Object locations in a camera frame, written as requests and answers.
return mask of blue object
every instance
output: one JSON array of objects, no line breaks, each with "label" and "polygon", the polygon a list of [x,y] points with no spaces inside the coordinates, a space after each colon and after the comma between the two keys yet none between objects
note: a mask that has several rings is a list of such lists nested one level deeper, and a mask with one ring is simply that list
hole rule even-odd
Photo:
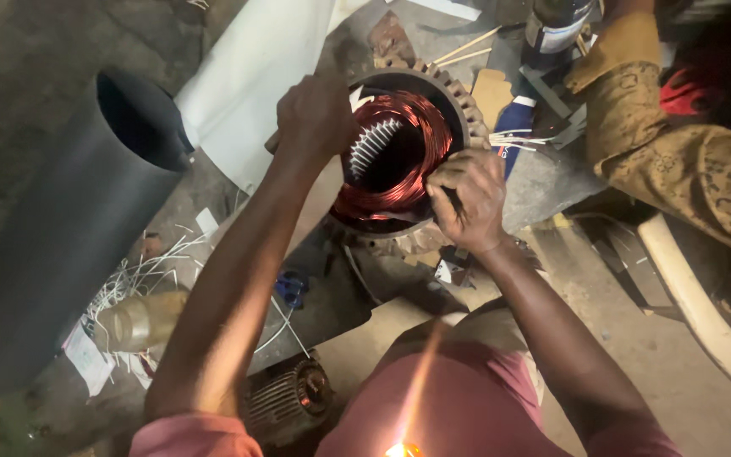
[{"label": "blue object", "polygon": [[[503,110],[501,116],[498,116],[498,122],[495,123],[493,132],[505,132],[507,130],[532,129],[532,116],[535,101],[529,97],[521,95],[513,99],[512,103]],[[510,137],[529,137],[527,132],[510,133]],[[509,173],[513,171],[518,152],[521,148],[493,146],[492,150],[507,161],[506,171],[503,173],[503,179],[509,179]]]},{"label": "blue object", "polygon": [[292,309],[304,306],[304,295],[310,291],[310,278],[299,272],[278,273],[275,279],[275,292]]}]

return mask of wire bundle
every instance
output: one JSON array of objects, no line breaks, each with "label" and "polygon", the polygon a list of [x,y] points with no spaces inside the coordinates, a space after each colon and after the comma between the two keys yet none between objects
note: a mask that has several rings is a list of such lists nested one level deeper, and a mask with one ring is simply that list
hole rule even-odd
[{"label": "wire bundle", "polygon": [[526,151],[537,151],[537,149],[531,147],[536,145],[545,145],[551,140],[557,137],[550,138],[523,138],[518,136],[509,136],[516,133],[530,133],[532,129],[515,129],[515,130],[504,130],[503,132],[496,132],[490,134],[490,144],[492,146],[500,147],[516,147]]},{"label": "wire bundle", "polygon": [[389,118],[400,119],[403,124],[416,127],[424,141],[424,155],[421,163],[414,166],[399,183],[384,192],[370,192],[358,182],[344,183],[333,211],[354,219],[386,220],[390,217],[381,214],[382,212],[411,210],[425,197],[423,180],[444,160],[452,143],[452,133],[442,113],[421,95],[397,91],[391,95],[377,96],[355,111],[354,117],[364,130]]}]

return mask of camouflage sleeve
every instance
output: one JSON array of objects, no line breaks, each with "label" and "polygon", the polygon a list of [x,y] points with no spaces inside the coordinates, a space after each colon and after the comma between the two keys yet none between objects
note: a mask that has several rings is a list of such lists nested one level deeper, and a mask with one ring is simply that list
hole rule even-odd
[{"label": "camouflage sleeve", "polygon": [[569,88],[585,90],[588,160],[612,186],[731,246],[731,131],[670,127],[654,45],[655,21],[625,16],[569,75]]}]

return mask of cardboard piece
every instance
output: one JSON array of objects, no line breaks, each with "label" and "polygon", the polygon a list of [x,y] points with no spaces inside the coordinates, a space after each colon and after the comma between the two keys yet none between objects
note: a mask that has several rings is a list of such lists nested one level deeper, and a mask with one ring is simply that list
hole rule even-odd
[{"label": "cardboard piece", "polygon": [[489,68],[478,72],[473,85],[473,98],[484,116],[484,124],[490,130],[495,128],[501,111],[513,101],[512,87],[503,72]]}]

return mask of shirt sleeve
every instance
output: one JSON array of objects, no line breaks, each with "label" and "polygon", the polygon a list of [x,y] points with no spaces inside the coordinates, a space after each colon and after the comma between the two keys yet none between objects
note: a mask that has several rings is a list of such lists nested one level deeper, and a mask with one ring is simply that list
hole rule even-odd
[{"label": "shirt sleeve", "polygon": [[258,443],[235,417],[183,414],[146,425],[134,435],[129,457],[262,457]]},{"label": "shirt sleeve", "polygon": [[643,13],[619,18],[567,77],[585,91],[588,160],[612,186],[731,247],[731,130],[671,128],[659,105],[659,38]]},{"label": "shirt sleeve", "polygon": [[613,425],[596,433],[585,450],[588,457],[682,456],[682,452],[655,422]]}]

